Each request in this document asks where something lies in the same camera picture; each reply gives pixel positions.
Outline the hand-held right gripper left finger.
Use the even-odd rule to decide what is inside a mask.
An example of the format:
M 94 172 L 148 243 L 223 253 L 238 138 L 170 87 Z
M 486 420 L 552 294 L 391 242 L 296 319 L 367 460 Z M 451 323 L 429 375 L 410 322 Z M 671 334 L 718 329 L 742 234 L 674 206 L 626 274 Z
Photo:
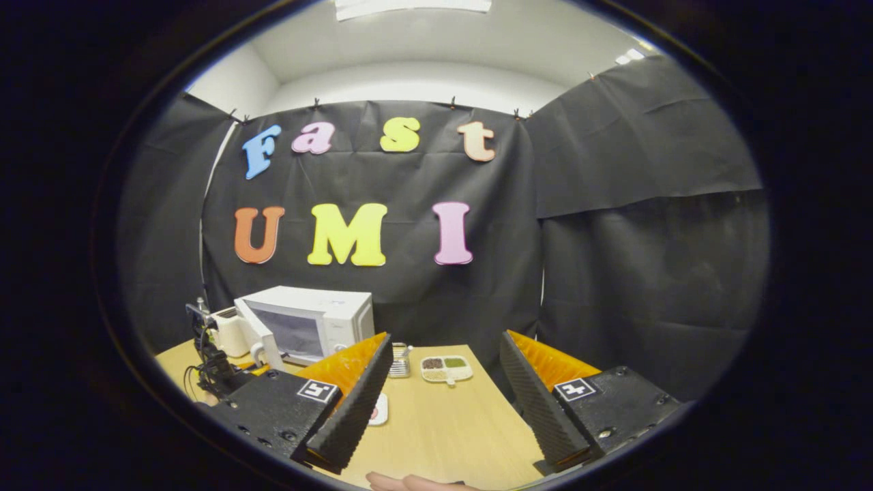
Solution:
M 266 370 L 205 412 L 258 449 L 341 473 L 393 360 L 391 336 L 377 333 L 296 373 Z

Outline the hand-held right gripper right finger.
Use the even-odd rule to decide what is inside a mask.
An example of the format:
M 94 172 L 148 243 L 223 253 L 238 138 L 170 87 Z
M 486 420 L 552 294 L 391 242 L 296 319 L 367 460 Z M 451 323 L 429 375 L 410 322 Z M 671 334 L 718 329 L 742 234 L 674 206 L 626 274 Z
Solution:
M 502 335 L 500 363 L 542 451 L 543 473 L 636 443 L 683 406 L 627 366 L 600 370 L 515 331 Z

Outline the white microwave oven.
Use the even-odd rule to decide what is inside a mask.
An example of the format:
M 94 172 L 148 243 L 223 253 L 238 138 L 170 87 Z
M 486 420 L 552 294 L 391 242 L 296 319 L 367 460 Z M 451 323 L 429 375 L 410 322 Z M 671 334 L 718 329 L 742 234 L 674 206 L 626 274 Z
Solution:
M 371 293 L 275 286 L 234 300 L 253 359 L 311 366 L 375 333 Z

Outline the white toaster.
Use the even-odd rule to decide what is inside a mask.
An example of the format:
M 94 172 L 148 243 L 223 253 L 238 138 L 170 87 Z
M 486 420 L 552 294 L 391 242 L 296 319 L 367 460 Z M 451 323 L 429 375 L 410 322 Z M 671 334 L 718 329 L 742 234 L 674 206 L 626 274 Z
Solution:
M 213 342 L 228 357 L 243 357 L 250 353 L 251 345 L 246 338 L 248 323 L 237 313 L 237 308 L 229 307 L 213 312 L 209 319 L 210 329 L 214 330 Z

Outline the metal mesh basket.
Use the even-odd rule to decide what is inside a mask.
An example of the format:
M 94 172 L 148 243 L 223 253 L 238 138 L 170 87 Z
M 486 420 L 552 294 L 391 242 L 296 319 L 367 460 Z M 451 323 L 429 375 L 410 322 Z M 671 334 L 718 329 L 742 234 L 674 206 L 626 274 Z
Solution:
M 409 358 L 409 355 L 414 346 L 409 345 L 408 343 L 394 342 L 391 345 L 391 348 L 393 359 L 387 376 L 391 378 L 410 377 L 412 369 L 411 358 Z

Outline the white divided grain dish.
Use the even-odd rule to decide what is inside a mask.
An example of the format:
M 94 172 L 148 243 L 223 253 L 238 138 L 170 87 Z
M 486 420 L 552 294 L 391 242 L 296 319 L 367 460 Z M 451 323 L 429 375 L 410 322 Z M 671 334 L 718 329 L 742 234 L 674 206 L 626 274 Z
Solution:
M 471 364 L 462 355 L 433 355 L 424 357 L 419 373 L 429 383 L 446 383 L 453 387 L 458 381 L 467 381 L 473 376 Z

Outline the black backdrop cloth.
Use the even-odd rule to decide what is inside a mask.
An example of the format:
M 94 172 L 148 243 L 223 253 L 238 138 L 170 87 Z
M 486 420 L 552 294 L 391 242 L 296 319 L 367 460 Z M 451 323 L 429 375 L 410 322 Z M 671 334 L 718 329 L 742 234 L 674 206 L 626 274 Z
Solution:
M 745 342 L 768 261 L 754 159 L 664 57 L 615 66 L 527 120 L 344 102 L 232 130 L 196 98 L 143 138 L 115 231 L 119 286 L 153 351 L 286 285 L 371 293 L 375 329 L 466 344 L 502 392 L 506 330 L 700 398 Z

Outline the long ceiling light panel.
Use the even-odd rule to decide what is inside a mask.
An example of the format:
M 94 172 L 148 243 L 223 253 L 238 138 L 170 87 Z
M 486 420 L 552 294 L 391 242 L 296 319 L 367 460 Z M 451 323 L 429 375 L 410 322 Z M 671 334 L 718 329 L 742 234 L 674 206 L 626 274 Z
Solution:
M 337 21 L 401 10 L 460 10 L 489 13 L 492 0 L 333 0 Z

